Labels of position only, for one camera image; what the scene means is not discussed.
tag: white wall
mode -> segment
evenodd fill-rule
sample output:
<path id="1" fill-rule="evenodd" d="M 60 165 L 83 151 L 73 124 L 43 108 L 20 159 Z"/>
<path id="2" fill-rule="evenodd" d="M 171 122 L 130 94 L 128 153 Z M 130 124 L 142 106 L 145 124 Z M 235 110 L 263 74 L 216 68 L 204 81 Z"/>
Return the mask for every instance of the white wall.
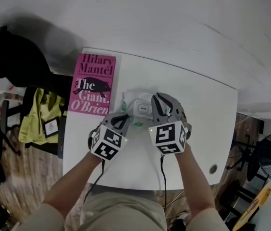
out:
<path id="1" fill-rule="evenodd" d="M 239 90 L 238 111 L 271 119 L 271 0 L 0 0 L 0 25 L 72 71 L 82 46 L 203 74 Z"/>

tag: black and white marker cube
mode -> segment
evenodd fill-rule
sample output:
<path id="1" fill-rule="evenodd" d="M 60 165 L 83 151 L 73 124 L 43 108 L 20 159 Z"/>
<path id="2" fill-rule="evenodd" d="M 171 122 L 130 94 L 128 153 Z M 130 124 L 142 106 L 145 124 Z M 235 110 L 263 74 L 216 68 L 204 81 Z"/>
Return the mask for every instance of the black and white marker cube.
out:
<path id="1" fill-rule="evenodd" d="M 175 154 L 184 152 L 187 130 L 182 121 L 176 121 L 150 127 L 149 134 L 161 154 Z"/>
<path id="2" fill-rule="evenodd" d="M 100 125 L 92 141 L 91 153 L 101 159 L 111 161 L 127 144 L 124 136 Z"/>

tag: book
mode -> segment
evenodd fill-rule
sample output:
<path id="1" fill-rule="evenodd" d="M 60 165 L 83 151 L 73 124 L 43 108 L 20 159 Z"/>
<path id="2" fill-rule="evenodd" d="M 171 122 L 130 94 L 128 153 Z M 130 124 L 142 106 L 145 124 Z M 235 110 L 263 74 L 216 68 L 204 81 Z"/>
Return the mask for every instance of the book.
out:
<path id="1" fill-rule="evenodd" d="M 79 54 L 68 110 L 106 116 L 109 112 L 116 58 Z"/>

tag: hand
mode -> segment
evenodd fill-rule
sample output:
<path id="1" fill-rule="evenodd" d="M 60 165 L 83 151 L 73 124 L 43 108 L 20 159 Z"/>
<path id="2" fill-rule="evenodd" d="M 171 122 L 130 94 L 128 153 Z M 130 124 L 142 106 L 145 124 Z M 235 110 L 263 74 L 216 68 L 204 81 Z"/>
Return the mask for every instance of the hand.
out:
<path id="1" fill-rule="evenodd" d="M 183 107 L 182 107 L 182 113 L 183 113 L 182 122 L 183 122 L 184 127 L 186 127 L 186 125 L 187 125 L 187 117 L 185 116 L 185 111 L 184 111 Z M 185 150 L 184 150 L 184 152 L 175 154 L 176 159 L 180 161 L 181 159 L 183 159 L 184 156 L 186 156 L 188 153 L 190 153 L 190 151 L 191 151 L 191 147 L 190 147 L 190 145 L 188 144 L 188 142 L 186 140 L 185 141 Z"/>

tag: black cable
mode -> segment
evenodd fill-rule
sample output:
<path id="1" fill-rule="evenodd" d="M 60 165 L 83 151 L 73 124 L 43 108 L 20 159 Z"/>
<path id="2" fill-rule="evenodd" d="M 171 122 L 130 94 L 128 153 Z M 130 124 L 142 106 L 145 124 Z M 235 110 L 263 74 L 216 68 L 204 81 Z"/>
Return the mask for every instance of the black cable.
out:
<path id="1" fill-rule="evenodd" d="M 101 176 L 103 175 L 104 170 L 105 170 L 105 160 L 102 160 L 101 168 L 102 168 L 101 175 L 99 175 L 99 177 L 96 179 L 96 181 L 94 182 L 94 184 L 93 184 L 93 186 L 90 188 L 90 190 L 87 191 L 86 196 L 84 197 L 84 202 L 83 202 L 83 203 L 86 202 L 86 198 L 87 198 L 88 194 L 93 190 L 93 188 L 95 187 L 95 185 L 97 184 L 97 182 L 99 181 L 99 179 L 101 178 Z"/>
<path id="2" fill-rule="evenodd" d="M 160 156 L 160 167 L 161 167 L 161 172 L 163 174 L 163 178 L 164 178 L 164 212 L 166 212 L 166 178 L 165 178 L 165 174 L 163 171 L 163 159 L 164 159 L 164 155 Z"/>

